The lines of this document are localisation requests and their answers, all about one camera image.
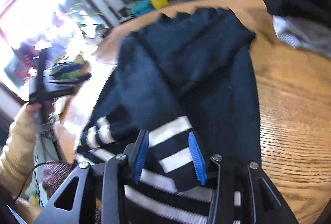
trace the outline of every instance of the wood grain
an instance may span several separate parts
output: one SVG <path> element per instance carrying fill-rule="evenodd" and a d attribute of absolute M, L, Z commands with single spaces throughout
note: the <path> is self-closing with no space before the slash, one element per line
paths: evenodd
<path fill-rule="evenodd" d="M 196 6 L 231 8 L 255 31 L 251 46 L 261 115 L 263 169 L 300 224 L 317 219 L 331 196 L 331 61 L 278 41 L 262 0 L 199 0 L 155 11 L 127 22 L 99 45 L 91 57 L 92 78 L 72 98 L 56 134 L 68 160 L 75 137 L 86 124 L 114 64 L 119 42 L 128 32 Z"/>

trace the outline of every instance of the window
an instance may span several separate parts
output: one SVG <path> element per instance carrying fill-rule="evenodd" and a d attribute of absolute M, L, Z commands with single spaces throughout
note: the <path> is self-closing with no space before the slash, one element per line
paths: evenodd
<path fill-rule="evenodd" d="M 49 47 L 49 63 L 72 52 L 92 52 L 107 28 L 88 0 L 17 0 L 0 18 L 0 81 L 27 101 L 33 57 Z"/>

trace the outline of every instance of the metal screw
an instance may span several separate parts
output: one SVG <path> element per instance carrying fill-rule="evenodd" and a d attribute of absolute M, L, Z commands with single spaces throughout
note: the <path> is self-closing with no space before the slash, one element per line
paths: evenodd
<path fill-rule="evenodd" d="M 222 156 L 220 154 L 214 154 L 211 157 L 214 161 L 221 161 L 222 160 Z"/>
<path fill-rule="evenodd" d="M 126 155 L 123 153 L 116 155 L 116 159 L 118 159 L 119 161 L 123 161 L 123 160 L 125 160 L 125 158 L 126 158 Z"/>
<path fill-rule="evenodd" d="M 249 167 L 255 170 L 255 169 L 259 168 L 259 165 L 256 162 L 251 162 L 249 164 Z"/>
<path fill-rule="evenodd" d="M 89 165 L 87 161 L 82 161 L 78 166 L 79 168 L 86 169 Z"/>

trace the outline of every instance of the navy sweater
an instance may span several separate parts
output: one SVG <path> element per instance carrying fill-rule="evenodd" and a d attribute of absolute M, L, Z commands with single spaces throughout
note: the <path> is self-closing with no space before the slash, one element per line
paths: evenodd
<path fill-rule="evenodd" d="M 107 161 L 150 131 L 140 183 L 125 187 L 131 223 L 206 223 L 213 190 L 196 179 L 191 130 L 209 155 L 261 164 L 254 37 L 231 10 L 198 8 L 122 40 L 77 160 Z"/>

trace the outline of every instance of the gray fabric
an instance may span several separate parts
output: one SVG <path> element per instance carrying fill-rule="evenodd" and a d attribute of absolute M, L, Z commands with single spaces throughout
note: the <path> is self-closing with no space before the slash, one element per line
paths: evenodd
<path fill-rule="evenodd" d="M 303 18 L 273 17 L 280 41 L 293 48 L 305 48 L 331 58 L 331 29 Z"/>

